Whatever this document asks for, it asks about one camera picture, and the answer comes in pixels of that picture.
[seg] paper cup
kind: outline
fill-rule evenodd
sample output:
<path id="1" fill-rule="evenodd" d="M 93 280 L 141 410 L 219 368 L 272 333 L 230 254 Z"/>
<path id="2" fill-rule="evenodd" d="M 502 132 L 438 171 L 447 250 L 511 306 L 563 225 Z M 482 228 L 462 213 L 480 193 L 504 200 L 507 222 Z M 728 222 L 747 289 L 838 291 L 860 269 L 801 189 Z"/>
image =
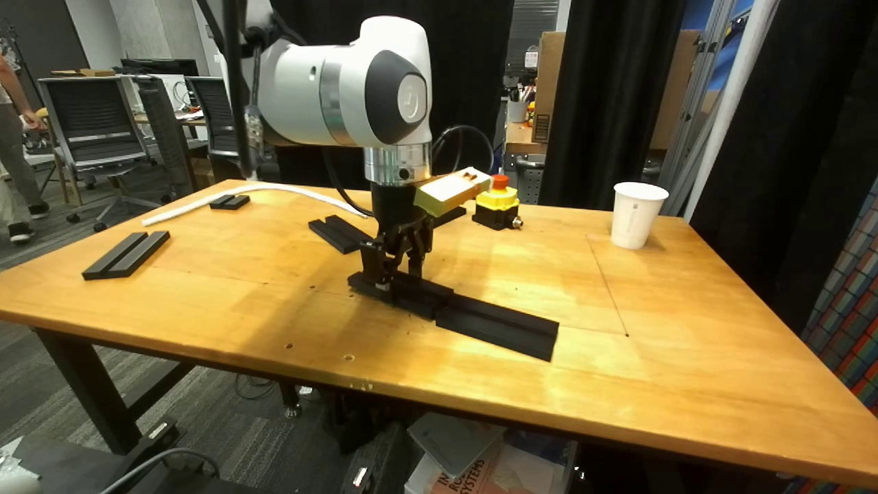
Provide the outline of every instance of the paper cup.
<path id="1" fill-rule="evenodd" d="M 640 250 L 654 232 L 666 189 L 640 182 L 621 182 L 613 189 L 613 244 Z"/>

